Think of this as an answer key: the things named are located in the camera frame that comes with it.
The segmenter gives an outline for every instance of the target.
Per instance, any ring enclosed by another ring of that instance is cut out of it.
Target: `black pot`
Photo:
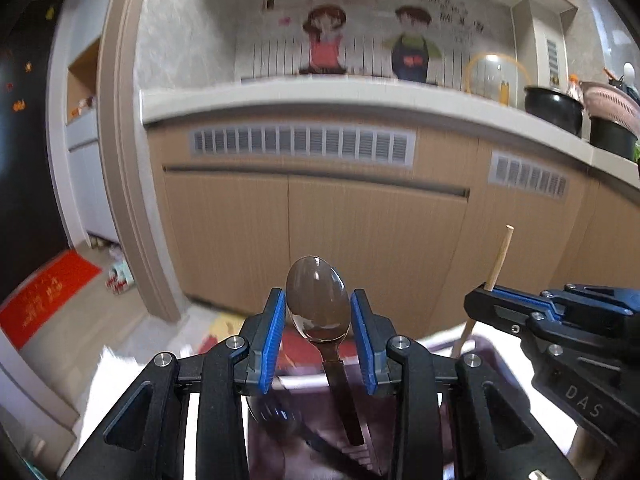
[[[524,90],[524,109],[529,114],[580,137],[584,108],[580,101],[551,88],[527,86]]]
[[[590,143],[596,148],[634,160],[636,136],[622,124],[600,117],[591,118]]]

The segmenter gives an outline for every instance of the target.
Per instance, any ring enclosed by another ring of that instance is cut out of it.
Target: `dark apron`
[[[403,38],[404,34],[398,38],[394,45],[391,54],[391,70],[393,70],[398,79],[426,83],[427,66],[429,65],[426,42],[423,39],[423,48],[415,48],[403,44]]]

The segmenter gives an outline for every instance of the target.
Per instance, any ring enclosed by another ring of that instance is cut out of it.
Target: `black utensil handle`
[[[382,477],[370,471],[350,456],[341,452],[337,447],[326,441],[306,424],[302,424],[298,434],[306,444],[318,452],[336,471],[345,473],[353,480],[380,480]]]
[[[352,446],[362,446],[364,437],[360,429],[360,421],[353,402],[351,389],[344,371],[342,361],[324,361],[322,363],[324,373],[329,381],[329,389],[334,396],[335,409],[338,411],[347,439]]]

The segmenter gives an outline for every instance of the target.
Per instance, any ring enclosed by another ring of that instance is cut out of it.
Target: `black door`
[[[31,2],[0,46],[0,303],[68,248],[45,122],[49,53],[61,7],[62,0]]]

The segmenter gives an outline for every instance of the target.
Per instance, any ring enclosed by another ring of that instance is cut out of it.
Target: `pink dress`
[[[310,39],[311,63],[314,68],[339,68],[338,56],[342,36],[338,35],[331,41]]]

